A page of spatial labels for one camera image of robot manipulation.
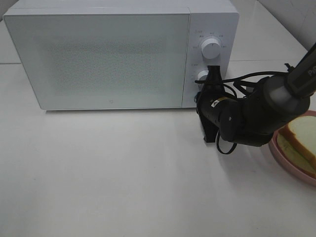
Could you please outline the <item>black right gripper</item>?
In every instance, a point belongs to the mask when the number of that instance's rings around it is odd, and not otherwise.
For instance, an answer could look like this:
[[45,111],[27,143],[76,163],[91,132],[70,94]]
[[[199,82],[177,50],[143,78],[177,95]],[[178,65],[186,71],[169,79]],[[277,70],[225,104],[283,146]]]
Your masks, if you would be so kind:
[[206,143],[216,142],[219,134],[223,140],[246,144],[243,131],[245,119],[242,114],[244,98],[236,98],[222,86],[220,66],[209,65],[206,84],[197,94],[197,113],[204,131]]

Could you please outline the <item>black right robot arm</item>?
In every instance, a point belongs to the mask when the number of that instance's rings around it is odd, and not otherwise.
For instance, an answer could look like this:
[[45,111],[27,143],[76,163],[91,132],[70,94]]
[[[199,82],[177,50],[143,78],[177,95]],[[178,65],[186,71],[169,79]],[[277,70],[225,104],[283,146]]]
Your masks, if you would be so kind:
[[196,94],[196,108],[206,143],[230,142],[260,147],[276,130],[305,113],[316,91],[316,47],[287,72],[263,71],[222,79],[219,66],[208,66]]

